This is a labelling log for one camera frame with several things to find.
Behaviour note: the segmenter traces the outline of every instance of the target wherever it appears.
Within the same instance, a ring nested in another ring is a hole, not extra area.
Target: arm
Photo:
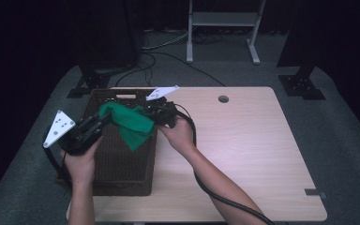
[[[65,163],[72,180],[72,198],[68,224],[95,224],[93,205],[93,179],[95,173],[95,153],[101,138],[83,156],[66,155]]]
[[[260,213],[262,212],[243,189],[237,186],[233,180],[212,164],[196,148],[192,142],[191,128],[185,119],[176,117],[176,126],[174,128],[157,127],[168,138],[171,146],[189,162],[207,188],[219,196],[241,203]],[[211,200],[229,224],[265,224],[247,212],[215,199],[211,198]]]

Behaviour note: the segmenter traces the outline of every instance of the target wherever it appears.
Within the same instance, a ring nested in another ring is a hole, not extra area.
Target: wire
[[[198,68],[196,68],[196,67],[193,67],[193,66],[190,65],[189,63],[187,63],[187,62],[179,59],[178,57],[176,57],[176,56],[174,56],[174,55],[171,55],[171,54],[168,54],[168,53],[165,53],[165,52],[150,52],[150,54],[164,54],[164,55],[170,56],[171,58],[174,58],[174,59],[176,59],[177,61],[180,61],[181,63],[185,64],[186,66],[188,66],[188,67],[190,67],[190,68],[193,68],[193,69],[201,72],[202,74],[208,76],[209,78],[213,79],[215,82],[219,83],[220,85],[226,86],[226,84],[222,83],[221,81],[219,81],[218,79],[216,79],[216,78],[213,77],[212,75],[210,75],[210,74],[208,74],[208,73],[206,73],[206,72],[204,72],[204,71],[202,71],[202,70],[200,70],[200,69],[198,69]]]
[[[186,114],[188,115],[188,117],[191,119],[191,115],[190,115],[189,112],[186,110],[186,108],[184,108],[183,106],[181,106],[181,105],[179,105],[179,104],[174,104],[174,105],[182,108],[182,109],[186,112]]]
[[[150,56],[150,57],[153,59],[153,63],[152,63],[151,65],[146,63],[146,64],[148,65],[147,67],[141,67],[140,69],[137,69],[137,70],[134,70],[134,71],[130,71],[129,73],[125,74],[124,76],[122,76],[122,77],[116,82],[115,87],[117,87],[118,84],[119,84],[122,80],[124,80],[127,76],[129,76],[129,75],[131,75],[131,74],[133,74],[133,73],[140,72],[140,71],[145,71],[146,69],[149,69],[149,68],[151,68],[151,67],[154,66],[154,64],[155,64],[156,61],[157,61],[156,57],[155,57],[154,55],[149,54],[149,53],[143,53],[143,54],[146,54],[146,55]]]
[[[61,161],[61,169],[64,170],[66,162],[67,151],[64,151],[63,160]]]
[[[118,67],[118,68],[115,68],[115,69],[110,68],[109,72],[98,73],[98,75],[102,76],[102,77],[112,77],[112,76],[124,73],[126,71],[129,71],[129,70],[131,70],[133,68],[135,68],[134,65],[128,65],[126,67]]]
[[[192,129],[192,133],[193,133],[193,143],[195,146],[197,146],[197,130],[195,128],[195,124],[193,122],[193,120],[191,119],[191,117],[187,117],[185,114],[183,114],[182,112],[177,111],[177,114],[181,117],[183,117],[184,119],[186,119],[186,121],[189,123],[189,125],[191,126]],[[268,225],[275,225],[274,222],[272,222],[268,217],[266,217],[265,215],[261,214],[260,212],[257,212],[256,210],[247,207],[241,203],[238,202],[234,202],[231,201],[229,199],[226,199],[224,197],[221,197],[219,195],[217,195],[215,192],[213,192],[212,190],[210,190],[202,181],[201,179],[198,177],[198,175],[196,173],[194,173],[195,179],[197,180],[198,185],[201,187],[201,189],[206,192],[210,197],[228,204],[229,206],[235,207],[237,209],[240,209],[244,212],[247,212],[249,214],[251,214],[252,216],[260,219],[261,221],[263,221],[264,223],[268,224]]]
[[[148,79],[148,81],[147,81],[146,73],[145,73],[145,77],[144,77],[144,78],[145,78],[145,82],[147,83],[148,86],[152,86],[152,84],[151,84],[151,80],[153,79],[153,69],[152,69],[152,67],[153,67],[153,65],[156,63],[157,59],[156,59],[156,57],[155,57],[154,55],[152,55],[152,54],[144,53],[144,52],[142,52],[142,54],[148,55],[148,56],[150,56],[150,57],[153,59],[153,63],[152,63],[151,65],[148,64],[148,63],[146,63],[146,62],[144,62],[144,63],[148,66],[146,69],[149,69],[149,70],[150,70],[150,78]]]
[[[170,44],[174,44],[175,42],[180,41],[181,39],[186,38],[187,36],[188,36],[188,32],[186,32],[185,34],[183,34],[183,35],[180,36],[180,37],[176,37],[176,38],[173,39],[173,40],[170,40],[170,41],[165,42],[165,43],[163,43],[163,44],[159,44],[159,45],[157,45],[157,46],[153,46],[153,47],[142,47],[142,50],[155,50],[155,49],[158,49],[158,48],[161,48],[161,47],[170,45]]]
[[[48,136],[48,132],[51,129],[52,126],[48,126],[45,130],[45,132],[43,133],[43,140],[46,140],[46,137]],[[66,183],[69,192],[72,191],[72,183],[69,181],[69,176],[64,172],[64,170],[62,170],[63,168],[58,164],[58,162],[55,160],[54,155],[52,153],[52,150],[50,148],[45,148],[44,146],[42,146],[43,151],[45,152],[46,157],[48,158],[49,162],[52,164],[52,166],[54,167],[54,169],[57,171],[57,174],[59,175],[59,177],[62,177],[64,179],[64,182]]]
[[[205,30],[204,36],[201,34],[196,34],[194,36],[193,43],[198,44],[198,45],[210,45],[210,44],[220,42],[222,40],[223,40],[222,35],[218,35],[218,38],[215,38],[214,35],[208,35],[207,31]]]
[[[144,70],[144,80],[145,80],[145,82],[147,83],[148,86],[151,86],[151,80],[153,78],[153,69],[151,69],[151,65],[149,65],[148,63],[146,63],[146,62],[142,62],[142,63],[146,64],[147,69],[150,71],[150,76],[148,78],[147,69]]]

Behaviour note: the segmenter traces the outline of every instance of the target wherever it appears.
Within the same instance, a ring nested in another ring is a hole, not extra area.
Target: brown basket
[[[146,106],[145,97],[152,89],[95,89],[83,113],[94,115],[101,105],[116,102],[134,108]],[[150,137],[135,151],[130,151],[118,128],[103,129],[103,140],[96,152],[95,196],[148,196],[151,194],[157,135]]]

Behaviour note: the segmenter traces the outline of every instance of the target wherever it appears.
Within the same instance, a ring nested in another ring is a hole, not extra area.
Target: black bracket
[[[302,97],[304,100],[325,100],[320,89],[315,88],[309,78],[315,66],[303,65],[296,75],[279,75],[279,80],[288,96]]]
[[[96,76],[96,77],[100,77],[98,86],[96,85],[89,86],[86,81],[87,78],[82,76],[78,81],[77,86],[69,90],[67,98],[82,98],[83,95],[90,95],[90,93],[94,88],[106,88],[108,86],[108,83],[110,82],[109,76]]]

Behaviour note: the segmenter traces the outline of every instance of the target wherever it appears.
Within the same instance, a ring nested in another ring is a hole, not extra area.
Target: white shelf
[[[247,40],[247,46],[255,65],[260,64],[254,42],[262,20],[263,9],[266,0],[261,0],[258,12],[200,12],[193,11],[193,0],[189,0],[188,12],[188,40],[187,62],[193,62],[192,30],[194,26],[251,26],[252,37]]]
[[[254,26],[256,12],[193,12],[192,25]]]

